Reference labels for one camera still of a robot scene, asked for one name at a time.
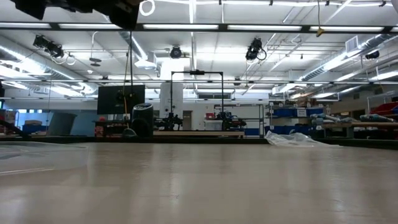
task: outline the white ceiling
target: white ceiling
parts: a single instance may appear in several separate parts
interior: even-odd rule
[[[353,1],[353,4],[364,2],[375,3],[380,1]],[[37,21],[33,17],[18,11],[10,0],[0,0],[0,21]],[[150,16],[139,16],[140,23],[168,22],[189,23],[190,14],[188,4],[177,4],[155,1],[156,9]],[[149,10],[149,5],[144,5],[144,10]],[[337,6],[325,6],[321,2],[321,24],[338,10]],[[281,24],[286,19],[286,24],[317,24],[318,11],[316,6],[268,6],[268,5],[235,5],[225,4],[224,10],[218,4],[197,5],[197,23],[242,23],[242,24]],[[59,8],[48,8],[44,21],[47,22],[107,22],[98,12],[92,14],[72,13]],[[327,23],[328,25],[362,25],[362,26],[395,26],[398,24],[398,13],[393,7],[345,7]],[[78,61],[74,65],[66,65],[71,71],[88,78],[101,78],[109,75],[111,78],[124,78],[127,43],[122,40],[117,32],[99,32],[95,35],[94,49],[104,50],[94,52],[93,56],[103,60],[100,67],[90,65],[90,49],[92,32],[60,32],[60,31],[26,31],[26,30],[0,30],[0,35],[11,39],[24,47],[34,50],[32,46],[37,34],[45,35],[50,40],[62,44],[66,51],[71,52]],[[135,32],[134,36],[146,52],[166,53],[173,45],[181,46],[184,52],[191,54],[192,40],[189,32]],[[244,58],[248,45],[253,38],[260,37],[263,44],[270,39],[272,34],[266,33],[196,33],[197,40],[197,69],[206,71],[223,71],[225,79],[242,76],[248,65]],[[289,70],[305,70],[319,63],[319,60],[337,52],[345,47],[345,41],[352,38],[349,34],[323,34],[315,37],[314,34],[302,34],[296,39],[303,42],[302,46],[291,52],[295,44],[291,40],[296,34],[276,34],[268,44],[268,58],[261,64],[253,65],[248,78],[256,80],[259,77],[287,77]],[[288,60],[281,62],[273,71],[270,69],[285,54],[291,54]],[[358,67],[344,65],[336,71],[348,72]],[[156,79],[156,74],[151,70],[134,68],[137,78]]]

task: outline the ceiling light fixture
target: ceiling light fixture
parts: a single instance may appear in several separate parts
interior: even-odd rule
[[[20,89],[23,89],[23,90],[27,90],[26,86],[24,86],[22,84],[19,84],[17,82],[2,82],[2,84],[3,85],[7,85],[7,86],[12,86],[12,87],[15,87],[15,88],[20,88]]]
[[[48,23],[38,22],[0,22],[1,28],[38,28],[38,29],[51,29]]]
[[[373,78],[370,78],[369,81],[379,81],[379,80],[394,77],[396,75],[398,75],[398,71],[387,72],[387,73],[379,74],[378,76],[375,76]]]
[[[312,98],[324,98],[324,97],[331,96],[333,94],[335,94],[335,93],[320,93],[320,94],[313,96]]]
[[[65,96],[83,96],[81,93],[64,87],[51,87],[51,90]]]
[[[348,89],[346,89],[346,90],[341,91],[340,93],[347,93],[347,92],[353,91],[353,90],[355,90],[355,89],[357,89],[357,88],[359,88],[359,86],[355,86],[355,87],[348,88]]]
[[[301,26],[262,26],[262,25],[228,25],[229,30],[278,30],[299,31]]]
[[[114,24],[58,24],[61,29],[121,29]]]
[[[317,31],[319,27],[311,26],[310,31]],[[341,32],[341,31],[363,31],[363,32],[379,32],[384,29],[384,27],[350,27],[350,26],[324,26],[321,29],[328,32]]]
[[[144,24],[144,29],[218,29],[218,25],[213,24]]]
[[[350,73],[350,74],[347,74],[347,75],[343,75],[342,77],[336,79],[335,81],[336,82],[344,81],[344,80],[349,79],[349,78],[354,77],[354,76],[355,76],[355,74]]]

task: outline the ceiling beam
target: ceiling beam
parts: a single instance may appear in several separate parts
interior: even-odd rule
[[[135,32],[245,32],[316,34],[317,24],[137,24]],[[325,34],[398,34],[392,26],[322,26]],[[0,30],[122,31],[114,24],[65,22],[0,22]]]

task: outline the workbench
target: workbench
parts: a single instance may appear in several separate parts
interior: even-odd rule
[[[325,137],[326,129],[331,128],[343,128],[346,130],[347,138],[354,138],[354,128],[362,127],[362,128],[382,128],[393,131],[394,129],[398,129],[398,123],[387,123],[387,122],[351,122],[351,123],[325,123],[322,125],[324,129]]]

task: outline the ceiling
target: ceiling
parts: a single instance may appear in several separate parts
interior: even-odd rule
[[[197,2],[196,13],[191,15],[194,23],[235,23],[235,24],[318,24],[317,6],[281,6],[276,1],[273,6],[260,4],[261,1],[155,1],[155,11],[149,16],[140,14],[139,23],[190,23],[189,2]],[[390,6],[379,7],[380,1],[331,1],[325,6],[325,1],[320,2],[320,22],[324,25],[353,25],[353,26],[396,26],[398,13]],[[10,0],[0,0],[0,21],[37,22],[38,20],[15,9]],[[150,4],[145,3],[143,10],[149,11]],[[100,22],[107,20],[98,12],[92,14],[72,13],[59,8],[48,8],[43,19],[45,22]],[[62,64],[65,68],[89,79],[100,79],[108,76],[110,79],[123,79],[126,71],[127,43],[117,32],[99,32],[95,35],[93,44],[93,57],[102,60],[100,67],[92,67],[91,38],[93,32],[85,31],[34,31],[34,30],[0,30],[4,36],[19,45],[36,51],[44,57],[50,58],[43,51],[37,51],[32,46],[36,35],[44,35],[48,39],[63,45],[63,49],[75,56],[74,65]],[[179,45],[183,52],[192,55],[192,37],[190,32],[134,32],[135,39],[145,52],[154,52],[159,60],[167,60],[168,49]],[[314,66],[324,58],[333,55],[345,48],[345,42],[352,38],[352,34],[323,34],[315,37],[314,34],[276,34],[272,33],[244,33],[244,32],[197,32],[196,60],[197,69],[204,71],[222,71],[224,79],[233,80],[241,77],[248,80],[280,80],[290,79],[291,71],[300,72]],[[263,45],[267,43],[267,58],[264,61],[248,65],[245,54],[253,38],[260,37]],[[390,57],[396,52],[397,41],[389,42],[383,47],[381,57]],[[190,69],[189,58],[184,60],[185,69]],[[365,61],[370,65],[375,61]],[[352,61],[333,69],[334,72],[343,74],[352,72],[361,67],[360,59]],[[140,79],[158,79],[154,70],[133,68],[134,77]],[[198,77],[202,79],[218,79],[216,75]],[[157,84],[148,87],[158,88]],[[212,88],[213,86],[199,85],[199,88]],[[273,85],[256,85],[255,88],[272,88]]]

